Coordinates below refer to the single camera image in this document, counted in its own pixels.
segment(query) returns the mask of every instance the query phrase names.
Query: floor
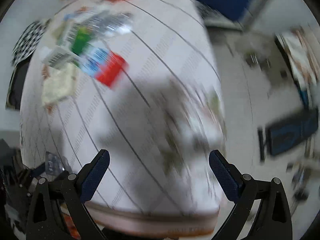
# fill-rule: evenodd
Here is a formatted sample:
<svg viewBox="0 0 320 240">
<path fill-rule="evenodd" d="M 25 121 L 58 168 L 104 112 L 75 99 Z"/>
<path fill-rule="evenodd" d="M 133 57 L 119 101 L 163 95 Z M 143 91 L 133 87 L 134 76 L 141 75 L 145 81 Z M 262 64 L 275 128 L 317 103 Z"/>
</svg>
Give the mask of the floor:
<svg viewBox="0 0 320 240">
<path fill-rule="evenodd" d="M 52 17 L 62 3 L 59 0 L 16 0 L 0 23 L 2 44 L 0 58 L 3 67 L 0 78 L 0 104 L 3 108 L 12 73 L 10 66 L 12 48 L 20 33 L 34 20 Z M 264 165 L 259 161 L 257 127 L 302 107 L 296 88 L 292 83 L 271 87 L 267 76 L 259 68 L 251 69 L 237 52 L 235 43 L 241 38 L 239 33 L 221 33 L 209 30 L 209 35 L 220 70 L 221 86 L 225 104 L 227 135 L 227 160 L 237 166 L 241 173 L 249 173 L 255 179 L 271 180 L 279 177 L 285 186 L 289 203 L 293 194 L 291 180 L 293 172 L 286 172 L 287 163 L 303 155 L 304 145 L 300 145 L 276 160 L 267 158 Z M 0 109 L 0 132 L 15 127 L 19 130 L 19 114 Z M 293 239 L 300 239 L 320 209 L 319 179 L 310 182 L 308 201 L 297 208 L 292 217 Z M 233 203 L 225 201 L 221 209 L 216 229 L 226 219 Z M 252 213 L 257 210 L 255 203 Z M 249 231 L 252 221 L 246 223 L 239 239 Z"/>
</svg>

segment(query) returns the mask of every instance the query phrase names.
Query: black and white checkered pattern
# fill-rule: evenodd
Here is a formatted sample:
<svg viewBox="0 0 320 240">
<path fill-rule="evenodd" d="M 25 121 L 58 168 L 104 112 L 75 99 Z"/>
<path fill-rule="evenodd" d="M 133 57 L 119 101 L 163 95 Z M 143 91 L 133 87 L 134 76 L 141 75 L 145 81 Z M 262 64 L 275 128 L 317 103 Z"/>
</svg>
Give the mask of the black and white checkered pattern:
<svg viewBox="0 0 320 240">
<path fill-rule="evenodd" d="M 14 67 L 33 53 L 48 23 L 48 20 L 35 21 L 24 30 L 13 49 L 12 65 Z"/>
</svg>

